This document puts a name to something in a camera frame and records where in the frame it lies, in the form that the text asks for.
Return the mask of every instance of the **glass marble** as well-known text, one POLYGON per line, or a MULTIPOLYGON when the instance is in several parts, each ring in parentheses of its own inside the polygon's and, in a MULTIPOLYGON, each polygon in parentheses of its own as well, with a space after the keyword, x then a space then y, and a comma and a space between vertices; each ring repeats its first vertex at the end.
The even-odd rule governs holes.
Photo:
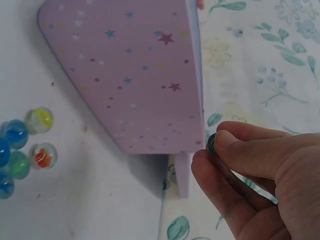
POLYGON ((3 136, 13 149, 22 149, 28 141, 28 135, 27 126, 18 119, 4 125, 3 136))
POLYGON ((48 142, 41 143, 34 148, 32 158, 35 165, 39 168, 50 169, 57 162, 57 149, 48 142))
POLYGON ((38 107, 31 112, 27 124, 37 134, 44 134, 54 125, 54 116, 48 108, 38 107))
POLYGON ((3 168, 10 159, 10 145, 9 142, 0 137, 0 168, 3 168))
POLYGON ((0 199, 8 199, 15 190, 12 176, 4 169, 0 169, 0 199))
POLYGON ((14 179, 24 179, 30 172, 30 159, 22 151, 13 151, 10 154, 9 172, 14 179))

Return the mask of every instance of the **star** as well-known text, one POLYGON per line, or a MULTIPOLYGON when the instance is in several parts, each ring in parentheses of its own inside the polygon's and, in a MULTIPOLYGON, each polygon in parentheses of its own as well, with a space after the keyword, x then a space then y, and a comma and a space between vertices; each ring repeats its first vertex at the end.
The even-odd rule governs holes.
POLYGON ((83 24, 84 22, 81 21, 81 20, 77 20, 77 21, 74 21, 74 24, 76 27, 81 27, 81 25, 83 24))
POLYGON ((72 35, 72 40, 74 40, 74 41, 78 41, 79 40, 79 38, 80 38, 80 36, 79 36, 79 34, 77 33, 74 33, 73 35, 72 35))
POLYGON ((187 31, 183 31, 181 33, 181 37, 183 37, 183 38, 187 38, 188 36, 189 36, 189 33, 187 31))
POLYGON ((13 185, 11 183, 6 181, 5 183, 0 185, 0 189, 4 191, 6 194, 10 194, 11 191, 9 191, 8 188, 11 188, 12 186, 13 185))
POLYGON ((174 43, 174 42, 175 42, 175 41, 173 41, 173 40, 171 39, 171 36, 172 36, 172 33, 170 33, 170 34, 168 34, 168 35, 162 33, 162 38, 158 39, 158 41, 163 41, 164 44, 167 46, 168 43, 174 43))
POLYGON ((85 15, 85 12, 82 11, 82 10, 79 10, 79 11, 78 11, 78 15, 82 17, 83 15, 85 15))
POLYGON ((162 36, 162 32, 161 31, 155 31, 153 33, 155 34, 156 37, 161 37, 162 36))
POLYGON ((112 37, 115 37, 115 30, 111 30, 111 29, 108 29, 108 31, 105 32, 105 34, 108 36, 108 39, 109 38, 112 38, 112 37))
POLYGON ((174 92, 177 90, 181 90, 181 88, 179 87, 179 84, 180 83, 177 83, 177 84, 171 83, 171 86, 169 88, 172 89, 174 92))
POLYGON ((123 81, 125 84, 132 84, 132 78, 126 77, 123 81))
POLYGON ((125 15, 127 15, 128 19, 134 17, 134 13, 132 11, 127 12, 125 15))

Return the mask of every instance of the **marble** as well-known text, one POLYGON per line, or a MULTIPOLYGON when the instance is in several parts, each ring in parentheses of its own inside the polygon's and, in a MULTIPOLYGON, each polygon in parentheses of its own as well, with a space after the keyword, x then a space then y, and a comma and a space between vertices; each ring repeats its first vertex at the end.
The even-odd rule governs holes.
POLYGON ((3 137, 13 149, 22 149, 28 141, 27 126, 20 120, 14 119, 4 125, 3 137))
POLYGON ((0 169, 0 199, 8 199, 15 190, 12 176, 4 169, 0 169))
POLYGON ((30 158, 22 151, 13 151, 10 154, 9 173, 14 179, 22 180, 30 172, 30 158))
POLYGON ((31 111, 26 122, 34 133, 45 134, 54 125, 54 116, 48 108, 38 107, 31 111))
POLYGON ((58 159, 57 149, 48 142, 37 145, 32 154, 34 164, 41 169, 52 168, 58 159))

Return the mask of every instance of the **finger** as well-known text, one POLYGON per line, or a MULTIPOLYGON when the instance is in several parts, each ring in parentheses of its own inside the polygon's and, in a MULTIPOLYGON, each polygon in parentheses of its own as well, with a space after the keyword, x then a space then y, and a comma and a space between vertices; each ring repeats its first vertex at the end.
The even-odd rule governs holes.
POLYGON ((237 238, 242 228, 257 212, 207 159, 194 158, 191 169, 199 186, 237 238))
POLYGON ((238 121, 224 121, 220 123, 216 131, 226 130, 242 141, 275 139, 292 136, 290 133, 267 129, 238 121))
POLYGON ((244 176, 247 179, 254 182, 256 185, 258 185, 263 190, 269 192, 273 196, 275 196, 276 192, 276 184, 274 180, 263 178, 263 177, 255 177, 255 176, 244 176))
POLYGON ((205 9, 205 0, 197 0, 196 5, 200 10, 205 9))
POLYGON ((275 180, 279 167, 282 171, 301 158, 306 147, 320 145, 320 136, 302 134, 274 139, 241 141, 230 132, 220 130, 214 148, 220 159, 233 171, 244 175, 275 180))
POLYGON ((200 150, 194 154, 193 159, 200 158, 207 159, 211 164, 213 164, 230 186, 238 194, 244 197, 257 212, 274 205, 272 201, 259 195, 234 175, 234 173, 230 171, 230 169, 217 156, 210 154, 207 150, 200 150))

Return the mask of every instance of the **leaf print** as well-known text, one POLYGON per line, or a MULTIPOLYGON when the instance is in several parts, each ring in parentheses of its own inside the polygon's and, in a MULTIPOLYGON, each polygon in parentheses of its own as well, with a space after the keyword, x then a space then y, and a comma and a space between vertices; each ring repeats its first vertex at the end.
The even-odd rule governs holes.
POLYGON ((302 61, 300 58, 297 58, 295 56, 286 54, 286 53, 281 53, 281 56, 283 57, 284 60, 286 60, 287 62, 296 65, 296 66, 304 66, 305 63, 304 61, 302 61))
POLYGON ((211 127, 211 126, 217 124, 217 123, 221 120, 222 116, 223 116, 223 115, 220 114, 220 113, 214 113, 214 114, 212 114, 212 115, 208 118, 208 121, 207 121, 208 126, 211 127))
POLYGON ((285 54, 288 55, 295 55, 295 53, 293 51, 291 51, 289 48, 283 47, 283 46, 279 46, 279 45, 274 45, 274 47, 280 51, 282 51, 285 54))
POLYGON ((292 47, 292 50, 297 54, 299 54, 299 53, 303 53, 304 54, 304 53, 307 52, 305 47, 300 42, 293 42, 291 47, 292 47))
POLYGON ((289 37, 289 33, 288 33, 286 30, 283 30, 282 28, 280 28, 280 29, 278 30, 278 35, 279 35, 279 37, 280 37, 280 39, 281 39, 281 42, 283 42, 284 39, 286 39, 287 37, 289 37))
POLYGON ((246 8, 246 3, 243 1, 238 1, 234 3, 229 3, 229 4, 223 4, 220 5, 220 7, 225 8, 225 9, 230 9, 233 11, 241 11, 246 8))
POLYGON ((270 33, 261 33, 261 37, 270 42, 279 42, 280 38, 270 33))
POLYGON ((177 217, 167 228, 168 240, 183 240, 189 234, 189 221, 185 216, 177 217))
POLYGON ((270 30, 272 28, 269 24, 267 24, 265 22, 261 24, 261 27, 263 27, 264 29, 268 30, 269 32, 270 32, 270 30))

